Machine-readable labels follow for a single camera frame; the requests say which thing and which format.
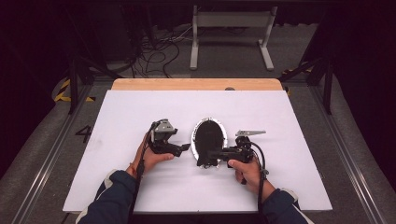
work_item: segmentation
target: hand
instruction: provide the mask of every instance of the hand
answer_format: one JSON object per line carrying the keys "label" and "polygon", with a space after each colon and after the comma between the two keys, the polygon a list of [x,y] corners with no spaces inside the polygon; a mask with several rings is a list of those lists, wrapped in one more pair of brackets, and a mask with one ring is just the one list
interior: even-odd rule
{"label": "hand", "polygon": [[[242,183],[242,180],[245,178],[247,181],[247,189],[255,194],[259,194],[261,173],[257,157],[253,157],[253,160],[249,163],[229,160],[228,164],[235,169],[235,177],[239,183]],[[274,192],[274,190],[274,186],[268,180],[264,180],[262,203]]]}
{"label": "hand", "polygon": [[136,178],[137,173],[134,172],[137,170],[137,165],[139,164],[140,157],[143,152],[143,147],[146,147],[146,152],[143,157],[145,161],[145,172],[146,174],[148,171],[152,170],[154,166],[161,162],[161,161],[170,161],[174,158],[174,155],[171,153],[165,153],[165,154],[155,154],[149,145],[146,144],[147,138],[149,137],[149,134],[146,134],[145,137],[143,138],[142,143],[139,146],[139,149],[136,151],[136,156],[134,157],[134,161],[131,162],[130,166],[126,169],[126,172]]}

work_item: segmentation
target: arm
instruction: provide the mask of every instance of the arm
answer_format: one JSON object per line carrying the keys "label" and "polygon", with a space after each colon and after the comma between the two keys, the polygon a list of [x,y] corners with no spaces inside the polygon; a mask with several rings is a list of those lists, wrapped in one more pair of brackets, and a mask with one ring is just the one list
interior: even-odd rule
{"label": "arm", "polygon": [[[125,171],[112,171],[96,193],[93,203],[78,216],[76,223],[127,223],[129,206],[133,202],[136,187],[136,167],[142,154],[146,136],[136,151],[134,161]],[[161,161],[170,161],[172,154],[155,154],[151,148],[144,155],[145,174]]]}
{"label": "arm", "polygon": [[[235,169],[235,177],[239,183],[245,178],[247,188],[259,194],[260,170],[257,158],[250,163],[229,160],[228,164]],[[276,189],[268,180],[264,180],[261,200],[263,215],[268,223],[313,223],[301,213],[298,198],[291,190]]]}

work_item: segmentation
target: white paper sheet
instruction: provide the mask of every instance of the white paper sheet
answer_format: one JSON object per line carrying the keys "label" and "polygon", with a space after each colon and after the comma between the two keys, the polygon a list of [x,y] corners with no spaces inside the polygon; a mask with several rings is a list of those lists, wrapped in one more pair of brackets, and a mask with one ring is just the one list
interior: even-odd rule
{"label": "white paper sheet", "polygon": [[[249,138],[264,152],[268,179],[278,188],[292,189],[303,210],[332,209],[284,91],[108,91],[64,211],[83,210],[108,172],[129,165],[152,121],[169,119],[178,129],[169,142],[182,145],[207,117],[224,125],[228,146],[235,145],[239,130],[267,131]],[[236,182],[225,162],[219,169],[201,169],[189,149],[145,175],[135,211],[252,212],[257,197]]]}

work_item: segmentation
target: person's right hand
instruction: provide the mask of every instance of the person's right hand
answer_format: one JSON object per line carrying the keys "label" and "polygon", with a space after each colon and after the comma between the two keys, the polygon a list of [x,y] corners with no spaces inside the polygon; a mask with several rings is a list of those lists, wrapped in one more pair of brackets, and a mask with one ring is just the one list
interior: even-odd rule
{"label": "person's right hand", "polygon": [[[257,157],[253,157],[253,160],[249,163],[229,160],[228,164],[235,169],[235,177],[239,183],[242,183],[245,178],[247,181],[247,188],[253,193],[259,194],[261,173]],[[274,186],[268,180],[264,180],[264,186],[262,188],[262,203],[274,190]]]}

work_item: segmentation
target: gray carpet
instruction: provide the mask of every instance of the gray carpet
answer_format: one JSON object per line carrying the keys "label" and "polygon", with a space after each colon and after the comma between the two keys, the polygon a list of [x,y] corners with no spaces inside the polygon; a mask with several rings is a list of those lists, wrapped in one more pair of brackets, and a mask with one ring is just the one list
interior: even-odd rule
{"label": "gray carpet", "polygon": [[[180,53],[166,67],[166,71],[172,77],[279,77],[283,70],[293,68],[298,64],[315,29],[315,26],[285,26],[273,29],[268,49],[275,65],[274,72],[266,71],[260,50],[256,45],[257,39],[262,35],[261,30],[258,29],[247,29],[241,35],[234,35],[223,30],[204,32],[200,36],[197,71],[189,69],[191,42],[189,40],[179,42],[177,45]],[[164,53],[170,59],[176,55],[177,50],[171,46]],[[149,70],[162,69],[160,63],[150,63],[148,66]],[[132,73],[129,70],[122,75],[131,77]],[[149,76],[161,77],[162,74],[161,72],[150,73]],[[295,80],[301,80],[303,77],[299,76]],[[84,103],[79,111],[69,135],[66,136],[59,159],[27,223],[61,223],[65,218],[65,213],[62,212],[64,200],[86,146],[86,143],[83,143],[84,136],[76,135],[76,132],[86,125],[94,126],[106,90],[111,86],[111,81],[106,77],[98,77],[97,80],[101,81],[96,81],[89,93],[90,96],[96,97],[96,101]],[[291,104],[318,170],[324,176],[323,183],[333,206],[332,211],[307,211],[305,213],[316,223],[370,223],[340,159],[331,132],[326,126],[323,115],[319,112],[318,104],[313,100],[311,91],[302,84],[286,85],[290,87]],[[62,127],[68,109],[69,103],[57,103],[37,127],[1,179],[0,217],[2,223],[11,223],[17,213]],[[394,190],[365,145],[336,80],[332,93],[332,117],[337,122],[351,154],[361,168],[383,216],[388,223],[396,223]],[[68,216],[65,223],[74,223],[76,217],[76,215]],[[161,223],[175,223],[175,220],[183,220],[184,223],[223,223],[224,220],[229,223],[247,223],[250,219],[232,215],[228,218],[223,216],[140,216],[137,220],[139,223],[153,223],[159,220]]]}

